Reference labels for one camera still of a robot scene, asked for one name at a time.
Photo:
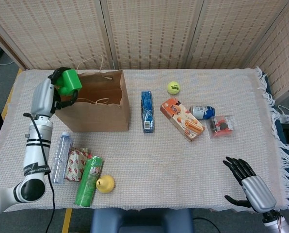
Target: beige panel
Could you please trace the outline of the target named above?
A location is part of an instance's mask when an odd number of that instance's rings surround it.
[[[202,0],[108,0],[119,68],[181,68],[199,3]]]
[[[239,68],[285,0],[206,0],[187,68]]]
[[[0,0],[0,25],[35,69],[110,68],[92,0]]]
[[[276,99],[289,91],[289,4],[265,35],[248,65],[255,66],[268,74]]]

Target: bottle cap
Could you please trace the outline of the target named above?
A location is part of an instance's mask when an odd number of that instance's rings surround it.
[[[70,133],[68,133],[68,132],[63,132],[63,133],[62,133],[62,136],[70,137]]]

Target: yellow tennis ball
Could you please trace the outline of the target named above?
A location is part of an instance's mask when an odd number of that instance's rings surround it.
[[[179,83],[172,81],[167,85],[167,92],[171,95],[178,94],[180,91]]]

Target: table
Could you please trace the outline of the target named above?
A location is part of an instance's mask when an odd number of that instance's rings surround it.
[[[34,88],[51,73],[25,71],[15,84],[0,134],[0,187],[13,186],[23,179],[24,134],[29,119],[22,117],[22,113],[29,112]],[[226,194],[244,198],[241,187],[222,163],[225,156],[247,160],[268,184],[277,199],[277,207],[287,207],[279,147],[271,135],[271,116],[262,92],[257,90],[260,83],[253,69],[124,70],[124,75],[131,109],[129,132],[72,134],[74,146],[89,147],[93,154],[103,157],[103,174],[112,174],[116,179],[116,188],[110,194],[96,192],[91,208],[244,210],[224,199]],[[209,139],[205,131],[194,142],[187,142],[159,111],[160,104],[170,97],[166,85],[173,80],[181,85],[177,97],[185,106],[211,105],[218,115],[233,114],[238,123],[235,136]],[[155,108],[156,131],[151,135],[144,135],[141,128],[140,91],[146,89],[153,93]],[[68,131],[56,116],[52,121],[49,165],[53,162],[55,139]],[[78,208],[73,205],[78,185],[73,182],[55,185],[57,208]],[[41,200],[15,205],[8,211],[51,207],[51,192],[47,189]]]

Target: yellow tape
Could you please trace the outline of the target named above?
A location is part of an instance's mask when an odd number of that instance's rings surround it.
[[[20,74],[21,72],[22,72],[22,70],[19,69],[18,72],[17,72],[17,75],[16,75],[16,79],[17,79],[17,77],[19,76],[19,74]],[[7,115],[8,103],[10,103],[10,101],[11,101],[12,93],[13,93],[13,86],[12,86],[12,89],[11,89],[10,94],[9,94],[9,96],[8,96],[7,102],[6,102],[5,105],[4,105],[3,111],[2,111],[2,113],[1,113],[1,116],[2,116],[2,119],[3,119],[3,120],[5,119],[5,115]]]
[[[66,212],[65,212],[65,219],[64,219],[64,224],[63,224],[62,233],[68,233],[68,231],[69,231],[69,224],[70,224],[70,220],[71,220],[71,213],[72,213],[72,209],[71,209],[71,208],[67,208],[67,209],[66,209]]]

